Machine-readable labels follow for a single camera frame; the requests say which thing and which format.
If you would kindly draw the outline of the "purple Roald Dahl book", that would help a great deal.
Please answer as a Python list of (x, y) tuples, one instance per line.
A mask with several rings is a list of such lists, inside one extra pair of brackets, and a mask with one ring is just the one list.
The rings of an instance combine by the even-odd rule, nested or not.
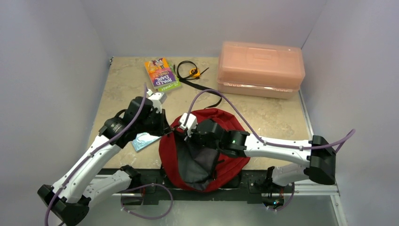
[(144, 66), (155, 89), (176, 82), (176, 77), (165, 58), (162, 57), (147, 61), (144, 63)]

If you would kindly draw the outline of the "red student backpack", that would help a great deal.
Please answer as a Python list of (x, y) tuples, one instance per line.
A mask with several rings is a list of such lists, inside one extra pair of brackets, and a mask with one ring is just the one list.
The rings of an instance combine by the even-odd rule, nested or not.
[[(192, 111), (198, 126), (216, 125), (223, 132), (243, 131), (236, 117), (212, 105), (210, 108)], [(178, 188), (189, 191), (212, 192), (234, 179), (250, 161), (244, 154), (233, 157), (223, 154), (219, 148), (200, 146), (185, 137), (179, 128), (177, 117), (171, 126), (174, 132), (160, 140), (161, 168), (167, 178)]]

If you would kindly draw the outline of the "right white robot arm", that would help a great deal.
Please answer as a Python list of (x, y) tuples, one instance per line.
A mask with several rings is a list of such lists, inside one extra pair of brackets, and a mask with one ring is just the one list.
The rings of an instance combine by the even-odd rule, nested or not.
[(182, 122), (180, 127), (186, 130), (190, 141), (231, 158), (263, 157), (289, 162), (283, 167), (269, 168), (264, 185), (271, 192), (305, 179), (322, 185), (335, 183), (336, 153), (323, 137), (297, 141), (260, 137), (246, 131), (226, 130), (211, 119)]

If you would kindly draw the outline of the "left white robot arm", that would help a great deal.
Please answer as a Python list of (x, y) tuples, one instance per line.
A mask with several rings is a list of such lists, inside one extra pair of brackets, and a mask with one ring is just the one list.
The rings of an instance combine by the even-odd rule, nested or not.
[(104, 122), (89, 149), (67, 173), (54, 184), (39, 188), (38, 195), (47, 206), (45, 225), (50, 213), (54, 213), (65, 225), (75, 226), (90, 208), (114, 193), (143, 192), (148, 186), (156, 186), (154, 180), (144, 179), (130, 165), (122, 166), (99, 182), (91, 181), (138, 134), (160, 137), (171, 131), (162, 108), (165, 99), (165, 94), (157, 92), (131, 100), (127, 109)]

